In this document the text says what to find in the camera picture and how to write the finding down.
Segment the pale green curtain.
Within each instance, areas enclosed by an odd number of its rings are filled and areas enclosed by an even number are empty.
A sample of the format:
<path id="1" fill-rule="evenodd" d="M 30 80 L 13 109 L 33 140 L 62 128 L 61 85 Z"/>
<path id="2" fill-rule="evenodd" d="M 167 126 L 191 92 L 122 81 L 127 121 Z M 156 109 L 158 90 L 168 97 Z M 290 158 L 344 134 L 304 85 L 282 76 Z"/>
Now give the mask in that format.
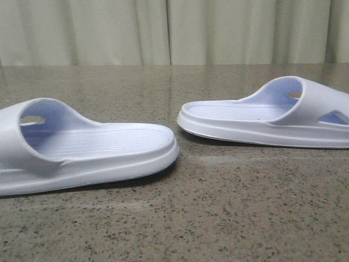
<path id="1" fill-rule="evenodd" d="M 348 62 L 348 1 L 1 1 L 1 65 Z"/>

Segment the light blue slipper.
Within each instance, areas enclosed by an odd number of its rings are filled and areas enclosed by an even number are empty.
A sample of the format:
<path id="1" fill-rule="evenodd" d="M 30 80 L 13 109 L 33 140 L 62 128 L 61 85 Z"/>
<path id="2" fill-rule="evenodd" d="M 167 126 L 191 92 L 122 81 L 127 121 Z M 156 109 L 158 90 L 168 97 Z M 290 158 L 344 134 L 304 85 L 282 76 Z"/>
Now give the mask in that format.
<path id="1" fill-rule="evenodd" d="M 177 122 L 191 134 L 218 140 L 348 148 L 348 94 L 283 76 L 239 100 L 186 103 Z"/>
<path id="2" fill-rule="evenodd" d="M 100 123 L 37 98 L 1 110 L 1 195 L 47 192 L 158 173 L 178 157 L 173 131 Z"/>

